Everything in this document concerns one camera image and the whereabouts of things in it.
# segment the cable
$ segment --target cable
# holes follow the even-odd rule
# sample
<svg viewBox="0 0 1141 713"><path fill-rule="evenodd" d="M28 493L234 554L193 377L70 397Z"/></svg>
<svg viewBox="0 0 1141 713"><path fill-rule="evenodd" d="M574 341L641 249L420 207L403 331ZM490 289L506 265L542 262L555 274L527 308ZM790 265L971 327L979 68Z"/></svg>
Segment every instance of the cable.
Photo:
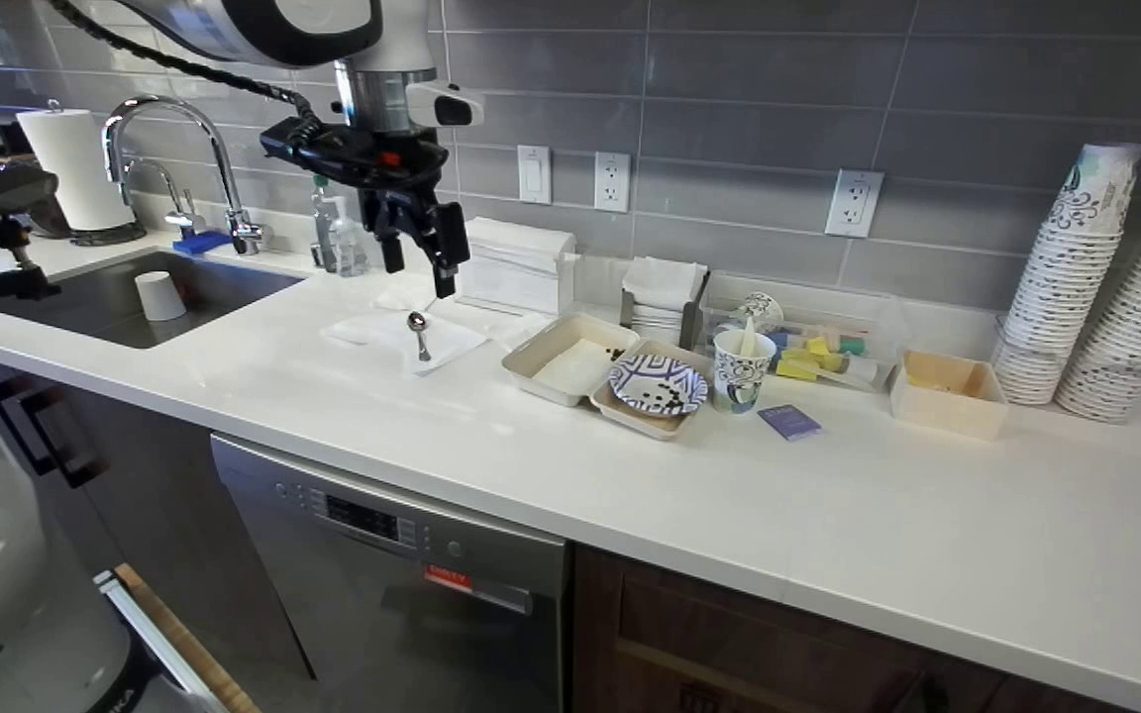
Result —
<svg viewBox="0 0 1141 713"><path fill-rule="evenodd" d="M294 102L294 110L300 117L315 117L308 99L298 95L298 92L284 92L284 85L272 85L272 81L258 81L258 77L245 77L245 75L230 75L230 71L217 71L217 68L205 68L205 62L192 62L192 60L132 43L126 36L117 36L117 33L101 26L93 17L85 17L81 9L70 9L70 0L53 0L53 9L64 21L70 21L74 26L85 26L88 36L96 36L96 39L118 46L118 50L132 50L132 56L164 62L172 71L199 75L199 77L209 77L209 81L222 81L222 85L239 85L239 92L261 95L261 99Z"/></svg>

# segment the cup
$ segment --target cup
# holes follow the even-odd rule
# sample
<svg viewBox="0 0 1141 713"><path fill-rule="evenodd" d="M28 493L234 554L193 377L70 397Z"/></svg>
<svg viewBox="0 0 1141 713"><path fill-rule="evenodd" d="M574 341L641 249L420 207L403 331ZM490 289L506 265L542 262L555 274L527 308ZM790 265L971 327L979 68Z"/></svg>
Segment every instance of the cup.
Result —
<svg viewBox="0 0 1141 713"><path fill-rule="evenodd" d="M180 319L187 312L175 278L168 268L139 274L136 294L147 319Z"/></svg>
<svg viewBox="0 0 1141 713"><path fill-rule="evenodd" d="M727 327L714 341L714 402L727 413L749 413L760 401L760 385L778 343L765 331Z"/></svg>

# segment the dishwasher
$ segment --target dishwasher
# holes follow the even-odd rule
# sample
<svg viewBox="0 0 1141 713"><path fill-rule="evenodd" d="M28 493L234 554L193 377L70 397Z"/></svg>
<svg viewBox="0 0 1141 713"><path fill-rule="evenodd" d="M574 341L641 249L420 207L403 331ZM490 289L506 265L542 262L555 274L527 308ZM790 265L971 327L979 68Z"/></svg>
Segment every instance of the dishwasher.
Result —
<svg viewBox="0 0 1141 713"><path fill-rule="evenodd" d="M209 446L319 707L566 707L566 543L228 435Z"/></svg>

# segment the electrical outlet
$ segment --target electrical outlet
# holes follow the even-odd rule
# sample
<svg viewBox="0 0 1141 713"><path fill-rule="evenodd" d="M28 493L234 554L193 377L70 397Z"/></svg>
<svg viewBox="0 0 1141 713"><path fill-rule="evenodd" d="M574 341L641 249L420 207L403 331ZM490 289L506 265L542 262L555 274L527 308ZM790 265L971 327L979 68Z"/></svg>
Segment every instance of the electrical outlet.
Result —
<svg viewBox="0 0 1141 713"><path fill-rule="evenodd" d="M871 236L879 190L879 170L842 170L823 233Z"/></svg>
<svg viewBox="0 0 1141 713"><path fill-rule="evenodd" d="M555 157L546 146L519 146L519 202L555 202Z"/></svg>
<svg viewBox="0 0 1141 713"><path fill-rule="evenodd" d="M593 211L626 211L626 194L636 180L630 154L593 154Z"/></svg>

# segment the robotic arm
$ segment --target robotic arm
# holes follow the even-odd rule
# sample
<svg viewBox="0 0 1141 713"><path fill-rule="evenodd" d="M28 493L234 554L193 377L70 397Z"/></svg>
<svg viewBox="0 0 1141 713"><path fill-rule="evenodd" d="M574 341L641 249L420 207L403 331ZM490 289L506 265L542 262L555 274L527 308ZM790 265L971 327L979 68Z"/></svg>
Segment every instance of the robotic arm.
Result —
<svg viewBox="0 0 1141 713"><path fill-rule="evenodd" d="M74 11L70 0L53 2L117 46L294 102L298 110L291 117L261 130L267 154L331 180L356 186L383 268L403 268L399 233L410 233L431 262L435 294L456 294L456 265L469 262L469 233L459 207L435 202L449 161L435 130L478 122L478 102L465 99L451 81L435 81L430 0L118 0L184 46L217 62L332 62L346 122L319 117L294 92L172 60L110 36Z"/></svg>

